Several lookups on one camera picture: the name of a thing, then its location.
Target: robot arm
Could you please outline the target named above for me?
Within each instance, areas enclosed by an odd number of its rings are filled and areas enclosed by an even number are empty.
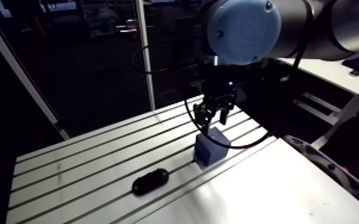
[[[304,37],[303,58],[340,60],[359,52],[356,0],[217,0],[201,13],[204,53],[229,64],[295,57]]]

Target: aluminum table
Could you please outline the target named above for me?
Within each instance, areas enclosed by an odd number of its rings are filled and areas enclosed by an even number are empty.
[[[218,119],[234,145],[266,133],[237,107],[225,126]],[[359,201],[282,139],[203,167],[197,134],[180,102],[18,157],[6,222],[359,223]],[[132,195],[133,181],[157,168],[168,183]]]

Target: black cable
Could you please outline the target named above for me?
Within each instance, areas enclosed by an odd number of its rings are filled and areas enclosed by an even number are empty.
[[[161,42],[146,45],[146,46],[136,50],[134,52],[134,54],[132,55],[132,68],[135,69],[136,71],[140,72],[140,73],[143,73],[143,74],[161,74],[161,73],[168,72],[170,70],[169,68],[164,68],[164,69],[160,69],[160,70],[157,70],[157,71],[145,71],[145,70],[142,70],[142,69],[140,69],[139,67],[137,67],[135,65],[135,59],[136,59],[137,55],[140,52],[144,51],[147,48],[153,47],[153,46],[163,45],[163,44],[167,44],[167,43],[182,42],[182,41],[192,41],[192,40],[199,39],[199,38],[200,37],[173,39],[173,40],[161,41]]]

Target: blue cube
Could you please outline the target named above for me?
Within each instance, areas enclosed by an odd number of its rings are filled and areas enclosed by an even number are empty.
[[[209,129],[208,135],[214,140],[225,145],[230,145],[231,142],[218,130],[216,127]],[[221,147],[208,140],[202,133],[196,136],[195,143],[195,160],[201,162],[205,166],[209,166],[218,160],[225,158],[228,148]]]

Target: white table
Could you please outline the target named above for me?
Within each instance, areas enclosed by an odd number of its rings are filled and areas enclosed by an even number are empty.
[[[234,145],[266,133],[237,107],[217,121]],[[283,140],[200,167],[197,134],[180,102],[18,157],[7,223],[359,223],[359,201]],[[166,185],[131,194],[160,167]]]
[[[293,58],[279,58],[278,60],[292,65],[294,60]],[[351,68],[342,65],[342,61],[323,61],[317,59],[302,59],[299,63],[299,69],[307,72],[319,79],[322,79],[326,82],[329,82],[339,88],[352,93],[354,96],[350,101],[344,106],[344,108],[337,108],[328,102],[325,102],[322,99],[317,98],[309,93],[305,93],[304,96],[313,100],[324,107],[332,110],[333,113],[329,116],[323,114],[322,112],[316,110],[309,105],[296,101],[296,104],[301,108],[309,111],[310,113],[316,115],[317,117],[325,120],[326,122],[332,125],[332,128],[324,134],[317,141],[313,142],[313,147],[319,149],[323,146],[329,137],[337,130],[337,128],[352,116],[359,112],[359,76],[351,76],[349,73],[352,71]]]

